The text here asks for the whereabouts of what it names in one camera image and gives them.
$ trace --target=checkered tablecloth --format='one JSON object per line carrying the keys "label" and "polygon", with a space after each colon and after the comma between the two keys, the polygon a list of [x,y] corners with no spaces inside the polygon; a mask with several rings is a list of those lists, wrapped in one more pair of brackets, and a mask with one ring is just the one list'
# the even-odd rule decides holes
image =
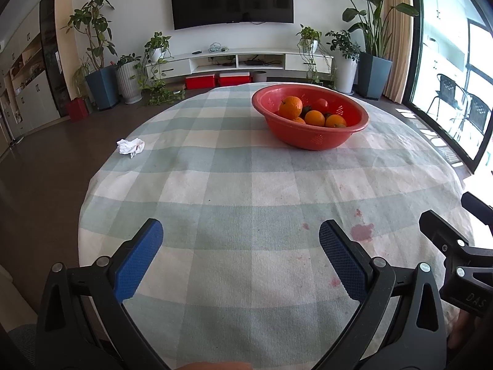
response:
{"label": "checkered tablecloth", "polygon": [[81,265],[111,256],[147,218],[164,226],[163,246],[124,304],[172,368],[313,366],[357,307],[320,247],[324,220],[372,257],[428,262],[439,283],[443,256],[420,234],[420,214],[433,209],[470,237],[453,169],[412,129],[360,102],[365,131],[333,150],[292,148],[251,107],[268,85],[217,88],[163,111],[128,137],[145,141],[143,153],[113,153],[90,182]]}

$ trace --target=blue gripper pad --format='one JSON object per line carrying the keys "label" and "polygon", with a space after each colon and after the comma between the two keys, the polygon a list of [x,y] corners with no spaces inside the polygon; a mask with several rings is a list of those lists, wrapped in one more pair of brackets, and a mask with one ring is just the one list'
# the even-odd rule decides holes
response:
{"label": "blue gripper pad", "polygon": [[[346,243],[351,243],[348,237],[346,239]],[[367,295],[366,273],[329,221],[320,227],[319,240],[349,297],[362,304]]]}
{"label": "blue gripper pad", "polygon": [[123,255],[121,264],[114,272],[113,291],[118,303],[134,296],[162,243],[163,226],[158,220],[150,218],[131,241],[124,242],[118,248],[113,255],[113,258]]}
{"label": "blue gripper pad", "polygon": [[493,208],[479,200],[472,193],[464,193],[460,202],[462,203],[462,207],[480,220],[484,225],[493,225]]}

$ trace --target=tv stand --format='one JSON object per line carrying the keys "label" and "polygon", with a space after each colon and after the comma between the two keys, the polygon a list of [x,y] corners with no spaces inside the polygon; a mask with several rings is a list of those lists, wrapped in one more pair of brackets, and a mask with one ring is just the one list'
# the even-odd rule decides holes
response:
{"label": "tv stand", "polygon": [[[314,54],[317,71],[321,74],[330,74],[332,59],[331,56],[324,56],[319,52]],[[253,60],[264,64],[251,65]],[[151,76],[152,69],[158,70],[154,74],[156,77],[171,78],[231,70],[277,69],[306,72],[309,68],[307,55],[300,54],[298,49],[231,49],[214,53],[176,55],[166,58],[166,61],[168,61],[166,64],[147,65],[149,75]]]}

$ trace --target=orange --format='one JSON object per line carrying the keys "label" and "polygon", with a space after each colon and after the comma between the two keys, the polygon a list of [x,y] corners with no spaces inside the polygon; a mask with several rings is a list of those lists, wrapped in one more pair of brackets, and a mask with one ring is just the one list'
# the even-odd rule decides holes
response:
{"label": "orange", "polygon": [[327,121],[325,121],[325,126],[327,128],[345,128],[348,125],[343,117],[334,114],[327,118]]}
{"label": "orange", "polygon": [[305,115],[305,123],[316,127],[325,125],[325,117],[320,111],[312,110]]}
{"label": "orange", "polygon": [[285,119],[298,118],[303,109],[302,101],[294,96],[286,97],[279,107],[279,115]]}

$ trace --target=person's hand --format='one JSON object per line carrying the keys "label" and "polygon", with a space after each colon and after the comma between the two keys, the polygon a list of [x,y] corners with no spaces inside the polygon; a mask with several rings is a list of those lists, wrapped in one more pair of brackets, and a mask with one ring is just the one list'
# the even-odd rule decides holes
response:
{"label": "person's hand", "polygon": [[[454,327],[452,328],[452,332],[449,336],[449,342],[447,344],[449,349],[457,349],[463,343],[466,337],[465,333],[467,332],[467,324],[472,318],[471,314],[468,312],[461,310],[459,313],[459,318],[457,319]],[[474,326],[477,328],[479,325],[480,318],[476,318],[474,320]]]}
{"label": "person's hand", "polygon": [[250,363],[224,362],[224,363],[192,363],[180,367],[177,370],[252,370]]}

